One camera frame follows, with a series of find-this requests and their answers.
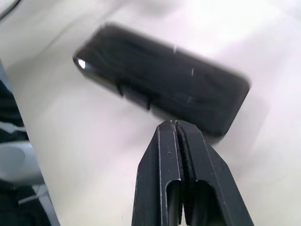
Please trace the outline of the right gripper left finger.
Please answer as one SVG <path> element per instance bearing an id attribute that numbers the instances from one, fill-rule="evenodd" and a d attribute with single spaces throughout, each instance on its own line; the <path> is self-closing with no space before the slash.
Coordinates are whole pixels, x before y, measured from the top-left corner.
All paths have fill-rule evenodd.
<path id="1" fill-rule="evenodd" d="M 182 179 L 175 123 L 165 121 L 157 126 L 138 165 L 132 226 L 178 226 Z"/>

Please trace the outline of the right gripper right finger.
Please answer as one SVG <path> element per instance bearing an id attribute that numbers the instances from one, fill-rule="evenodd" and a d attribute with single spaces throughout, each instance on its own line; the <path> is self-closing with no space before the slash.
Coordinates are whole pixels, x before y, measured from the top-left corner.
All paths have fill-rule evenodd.
<path id="1" fill-rule="evenodd" d="M 188 226 L 254 226 L 226 162 L 193 124 L 177 121 Z"/>

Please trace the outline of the black plastic case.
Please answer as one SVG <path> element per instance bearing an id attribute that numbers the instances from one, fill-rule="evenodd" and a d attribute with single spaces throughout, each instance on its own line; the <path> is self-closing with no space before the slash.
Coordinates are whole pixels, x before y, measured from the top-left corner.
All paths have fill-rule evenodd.
<path id="1" fill-rule="evenodd" d="M 250 89 L 240 74 L 115 24 L 102 26 L 72 59 L 119 95 L 212 137 L 229 131 Z"/>

